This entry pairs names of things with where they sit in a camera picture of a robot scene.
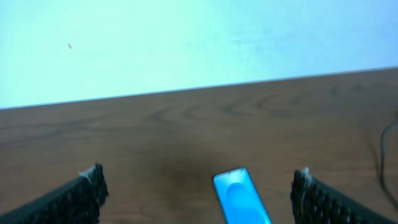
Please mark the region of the blue Galaxy smartphone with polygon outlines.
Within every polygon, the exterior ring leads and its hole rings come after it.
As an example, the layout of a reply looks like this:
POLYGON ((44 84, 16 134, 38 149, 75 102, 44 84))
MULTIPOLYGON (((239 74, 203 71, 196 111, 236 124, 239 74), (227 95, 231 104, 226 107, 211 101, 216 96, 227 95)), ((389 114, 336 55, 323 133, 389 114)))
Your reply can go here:
POLYGON ((227 224, 272 223, 246 168, 216 174, 213 186, 227 224))

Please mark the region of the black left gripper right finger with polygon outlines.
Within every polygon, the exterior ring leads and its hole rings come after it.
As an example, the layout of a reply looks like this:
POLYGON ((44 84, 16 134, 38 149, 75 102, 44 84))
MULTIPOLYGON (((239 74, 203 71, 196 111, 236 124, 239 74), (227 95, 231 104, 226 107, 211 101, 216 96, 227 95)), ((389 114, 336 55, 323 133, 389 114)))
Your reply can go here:
POLYGON ((314 178, 307 167, 294 172, 290 201, 295 224, 395 224, 314 178))

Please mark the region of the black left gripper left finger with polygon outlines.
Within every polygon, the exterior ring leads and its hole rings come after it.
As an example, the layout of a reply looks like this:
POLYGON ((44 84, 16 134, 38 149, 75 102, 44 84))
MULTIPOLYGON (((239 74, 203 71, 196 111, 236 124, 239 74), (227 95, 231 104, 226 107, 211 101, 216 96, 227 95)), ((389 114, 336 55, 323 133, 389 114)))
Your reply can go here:
POLYGON ((80 172, 54 191, 1 215, 1 223, 99 223, 100 208, 109 196, 99 163, 80 172))

